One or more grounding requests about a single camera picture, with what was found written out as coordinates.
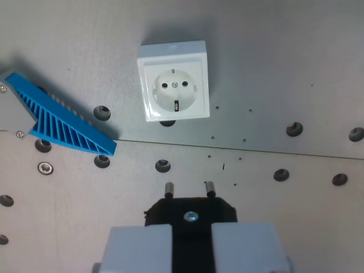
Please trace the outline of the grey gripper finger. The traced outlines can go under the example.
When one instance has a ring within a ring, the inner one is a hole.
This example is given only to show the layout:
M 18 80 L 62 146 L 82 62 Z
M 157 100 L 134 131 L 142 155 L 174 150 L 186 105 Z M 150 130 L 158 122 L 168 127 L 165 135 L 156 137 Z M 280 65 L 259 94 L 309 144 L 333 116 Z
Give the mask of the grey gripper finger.
M 215 223 L 212 243 L 216 272 L 292 272 L 273 224 Z
M 93 272 L 172 272 L 172 226 L 111 228 Z

